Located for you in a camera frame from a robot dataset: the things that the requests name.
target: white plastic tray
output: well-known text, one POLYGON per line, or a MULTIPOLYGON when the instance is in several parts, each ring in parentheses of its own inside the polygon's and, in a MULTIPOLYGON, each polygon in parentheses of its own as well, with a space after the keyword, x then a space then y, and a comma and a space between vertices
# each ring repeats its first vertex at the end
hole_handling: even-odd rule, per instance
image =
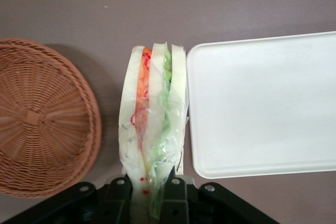
POLYGON ((336 170, 336 32, 201 44, 187 73, 199 175, 336 170))

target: woven basket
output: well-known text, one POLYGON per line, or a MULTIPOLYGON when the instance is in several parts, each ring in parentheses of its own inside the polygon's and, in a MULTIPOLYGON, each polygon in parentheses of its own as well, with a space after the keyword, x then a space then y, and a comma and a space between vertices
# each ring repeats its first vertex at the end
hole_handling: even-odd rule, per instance
POLYGON ((0 191, 60 192, 88 172, 100 141, 97 102, 78 69, 35 41, 0 40, 0 191))

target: plastic wrap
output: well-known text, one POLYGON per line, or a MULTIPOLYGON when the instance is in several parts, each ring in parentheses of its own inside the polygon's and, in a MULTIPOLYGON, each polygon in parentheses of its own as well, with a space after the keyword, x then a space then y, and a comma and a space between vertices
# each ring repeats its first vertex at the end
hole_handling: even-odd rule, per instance
POLYGON ((156 222, 172 168, 182 169, 187 115, 186 58, 182 47, 134 47, 119 116, 120 159, 133 185, 133 223, 156 222))

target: carrot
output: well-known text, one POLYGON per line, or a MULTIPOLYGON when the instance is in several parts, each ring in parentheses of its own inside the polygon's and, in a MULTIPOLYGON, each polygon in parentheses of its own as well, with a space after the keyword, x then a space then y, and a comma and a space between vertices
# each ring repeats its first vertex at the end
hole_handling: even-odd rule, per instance
POLYGON ((144 48, 142 51, 141 63, 139 68, 138 87, 135 103, 135 112, 132 115, 131 122, 135 126, 136 135, 138 137, 138 148, 142 151, 142 142, 144 131, 146 128, 149 97, 149 67, 151 61, 152 50, 144 48))

